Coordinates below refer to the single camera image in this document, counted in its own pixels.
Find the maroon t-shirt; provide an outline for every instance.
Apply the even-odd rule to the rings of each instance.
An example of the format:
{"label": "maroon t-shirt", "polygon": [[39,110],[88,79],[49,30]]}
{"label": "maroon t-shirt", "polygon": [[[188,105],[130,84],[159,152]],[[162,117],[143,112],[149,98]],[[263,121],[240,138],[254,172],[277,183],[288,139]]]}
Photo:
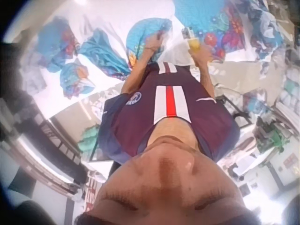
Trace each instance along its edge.
{"label": "maroon t-shirt", "polygon": [[164,62],[147,66],[136,93],[105,102],[99,146],[123,164],[143,152],[155,125],[166,117],[188,122],[200,147],[216,162],[233,149],[240,136],[230,113],[209,96],[188,67]]}

